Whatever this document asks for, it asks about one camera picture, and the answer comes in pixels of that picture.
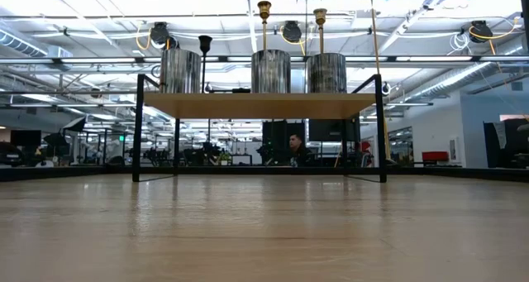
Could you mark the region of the gold candlestick holder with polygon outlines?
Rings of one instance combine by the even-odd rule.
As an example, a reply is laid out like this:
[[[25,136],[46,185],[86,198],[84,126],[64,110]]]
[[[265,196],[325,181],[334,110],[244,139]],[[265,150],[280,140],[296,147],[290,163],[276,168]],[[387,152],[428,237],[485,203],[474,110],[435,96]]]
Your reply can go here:
[[[313,11],[313,14],[315,16],[315,21],[318,27],[318,34],[319,34],[319,50],[320,53],[324,53],[324,24],[326,22],[326,12],[327,10],[325,8],[318,8]]]
[[[270,8],[271,3],[269,1],[260,1],[257,4],[259,11],[260,11],[260,18],[262,20],[262,45],[263,50],[267,49],[267,25],[268,25],[268,18],[270,16]]]

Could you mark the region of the metal tin with floral print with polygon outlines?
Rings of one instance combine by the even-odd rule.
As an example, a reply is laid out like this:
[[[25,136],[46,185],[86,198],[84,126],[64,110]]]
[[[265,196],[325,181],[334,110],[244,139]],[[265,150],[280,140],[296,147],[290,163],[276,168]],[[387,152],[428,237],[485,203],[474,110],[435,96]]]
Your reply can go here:
[[[347,93],[346,57],[323,53],[307,59],[309,93]]]

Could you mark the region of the metal tin with orange label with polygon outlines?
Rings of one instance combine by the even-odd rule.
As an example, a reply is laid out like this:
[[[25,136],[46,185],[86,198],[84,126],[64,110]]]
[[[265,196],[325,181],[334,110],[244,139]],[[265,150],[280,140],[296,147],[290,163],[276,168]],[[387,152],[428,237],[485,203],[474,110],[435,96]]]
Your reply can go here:
[[[260,50],[251,56],[252,93],[291,93],[291,58],[283,50]]]

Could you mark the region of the black candlestick holder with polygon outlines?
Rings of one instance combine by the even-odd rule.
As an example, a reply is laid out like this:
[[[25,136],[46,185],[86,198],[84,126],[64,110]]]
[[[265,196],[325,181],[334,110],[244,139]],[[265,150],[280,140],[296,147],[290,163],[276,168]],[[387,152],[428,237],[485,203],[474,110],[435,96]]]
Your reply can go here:
[[[210,36],[201,35],[198,37],[200,42],[200,51],[202,52],[202,80],[201,80],[201,93],[205,93],[205,73],[206,73],[206,60],[207,53],[211,49],[212,38]]]

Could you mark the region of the plain ribbed metal tin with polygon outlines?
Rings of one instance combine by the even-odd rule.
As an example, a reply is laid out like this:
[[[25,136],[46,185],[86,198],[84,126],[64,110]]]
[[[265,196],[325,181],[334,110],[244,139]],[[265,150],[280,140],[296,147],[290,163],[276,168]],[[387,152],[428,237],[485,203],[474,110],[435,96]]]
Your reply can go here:
[[[199,93],[201,57],[190,50],[168,49],[160,65],[161,93]]]

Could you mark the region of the black monitor screen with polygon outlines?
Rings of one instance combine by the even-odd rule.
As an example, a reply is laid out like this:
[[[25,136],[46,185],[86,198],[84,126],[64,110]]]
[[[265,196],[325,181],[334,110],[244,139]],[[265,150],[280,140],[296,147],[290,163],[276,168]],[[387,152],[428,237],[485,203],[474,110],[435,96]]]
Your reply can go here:
[[[360,129],[352,120],[310,119],[308,123],[309,141],[341,141],[343,126],[346,126],[346,140],[360,139]]]

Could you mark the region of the person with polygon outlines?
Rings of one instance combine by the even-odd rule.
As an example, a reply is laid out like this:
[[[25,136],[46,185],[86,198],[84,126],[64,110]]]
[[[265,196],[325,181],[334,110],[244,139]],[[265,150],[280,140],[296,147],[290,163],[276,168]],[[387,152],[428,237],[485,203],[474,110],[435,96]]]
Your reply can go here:
[[[289,149],[291,151],[289,164],[292,167],[314,166],[314,154],[306,147],[300,135],[292,134],[289,137]]]

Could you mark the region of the yellow pole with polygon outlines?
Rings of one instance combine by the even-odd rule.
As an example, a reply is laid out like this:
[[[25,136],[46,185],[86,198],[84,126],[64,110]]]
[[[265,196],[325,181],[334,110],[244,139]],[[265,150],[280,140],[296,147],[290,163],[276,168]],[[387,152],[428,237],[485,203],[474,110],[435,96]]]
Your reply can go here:
[[[370,0],[371,6],[371,21],[374,39],[374,56],[375,56],[375,96],[376,96],[376,110],[377,110],[377,128],[378,128],[378,150],[379,150],[379,165],[386,165],[387,159],[389,158],[389,143],[388,143],[388,130],[387,122],[384,116],[384,96],[382,94],[382,77],[380,73],[380,57],[379,57],[379,44],[376,27],[376,12],[374,8],[374,0]]]

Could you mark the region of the red sofa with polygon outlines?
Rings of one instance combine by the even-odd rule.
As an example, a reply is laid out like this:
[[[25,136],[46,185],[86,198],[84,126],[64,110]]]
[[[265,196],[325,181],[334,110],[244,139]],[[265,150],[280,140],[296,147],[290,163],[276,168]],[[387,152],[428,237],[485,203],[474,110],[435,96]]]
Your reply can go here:
[[[440,162],[448,162],[450,160],[447,151],[423,151],[422,161],[428,164],[437,164]]]

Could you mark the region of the black standing panel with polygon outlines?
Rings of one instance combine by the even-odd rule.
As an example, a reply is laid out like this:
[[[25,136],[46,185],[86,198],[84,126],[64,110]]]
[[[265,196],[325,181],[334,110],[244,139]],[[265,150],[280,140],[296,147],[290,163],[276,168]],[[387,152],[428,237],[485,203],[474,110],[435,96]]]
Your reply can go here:
[[[529,169],[529,122],[508,119],[484,123],[489,168]]]

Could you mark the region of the black studio light shade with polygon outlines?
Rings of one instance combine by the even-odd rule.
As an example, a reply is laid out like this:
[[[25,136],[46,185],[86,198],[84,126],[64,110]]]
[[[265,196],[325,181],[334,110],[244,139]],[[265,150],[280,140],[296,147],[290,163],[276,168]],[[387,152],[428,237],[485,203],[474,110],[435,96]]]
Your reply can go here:
[[[85,125],[86,125],[87,118],[86,117],[79,117],[74,119],[73,121],[66,124],[64,127],[62,127],[63,131],[74,131],[74,132],[82,132]]]

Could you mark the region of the wooden shelf with black frame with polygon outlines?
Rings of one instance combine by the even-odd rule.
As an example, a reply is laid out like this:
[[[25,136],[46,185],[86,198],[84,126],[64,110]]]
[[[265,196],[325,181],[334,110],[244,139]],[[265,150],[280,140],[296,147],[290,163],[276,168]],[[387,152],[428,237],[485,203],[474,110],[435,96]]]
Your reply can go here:
[[[342,166],[336,168],[289,167],[180,167],[175,158],[170,167],[142,169],[140,163],[142,108],[147,105],[181,119],[335,119],[349,121],[361,110],[375,105],[377,128],[384,132],[384,104],[380,91],[372,93],[150,93],[144,84],[152,81],[145,74],[136,80],[136,119],[133,143],[132,180],[141,174],[310,174],[310,175],[377,175],[380,183],[387,181],[385,152],[379,151],[379,165],[373,169],[354,168],[342,155]]]

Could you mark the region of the black table edge rail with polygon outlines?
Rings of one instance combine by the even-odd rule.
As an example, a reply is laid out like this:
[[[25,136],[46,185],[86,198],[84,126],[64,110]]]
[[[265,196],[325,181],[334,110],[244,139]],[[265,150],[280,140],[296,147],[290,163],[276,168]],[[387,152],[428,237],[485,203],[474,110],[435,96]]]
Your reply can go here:
[[[99,174],[133,174],[131,167],[105,166],[0,168],[0,182],[50,179]],[[199,166],[199,167],[142,167],[140,174],[244,174],[244,175],[378,175],[378,168],[293,168],[263,166]],[[529,170],[470,169],[459,167],[388,168],[387,175],[435,175],[469,179],[487,179],[529,183]]]

